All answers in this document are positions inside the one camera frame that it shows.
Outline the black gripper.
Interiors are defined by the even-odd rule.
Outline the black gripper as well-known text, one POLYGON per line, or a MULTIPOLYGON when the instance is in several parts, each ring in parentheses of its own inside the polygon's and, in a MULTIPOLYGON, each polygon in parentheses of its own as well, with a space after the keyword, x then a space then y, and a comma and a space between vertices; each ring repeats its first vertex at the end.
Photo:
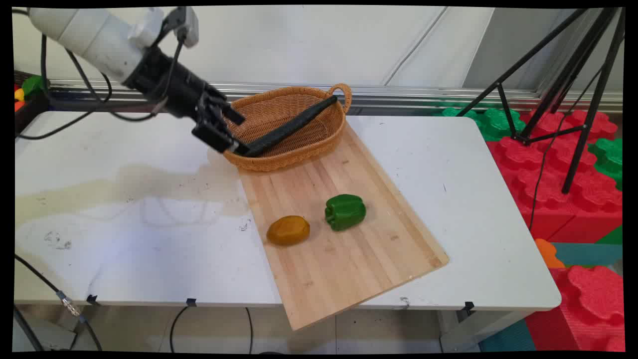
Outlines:
POLYGON ((245 118, 232 108, 225 95, 217 91, 191 70, 164 54, 158 47, 144 51, 141 61, 134 68, 124 85, 139 91, 149 102, 159 104, 166 100, 164 108, 177 118, 194 120, 191 133, 219 153, 230 152, 244 156, 249 147, 230 134, 225 121, 241 125, 245 118), (198 115, 201 97, 213 116, 198 115))

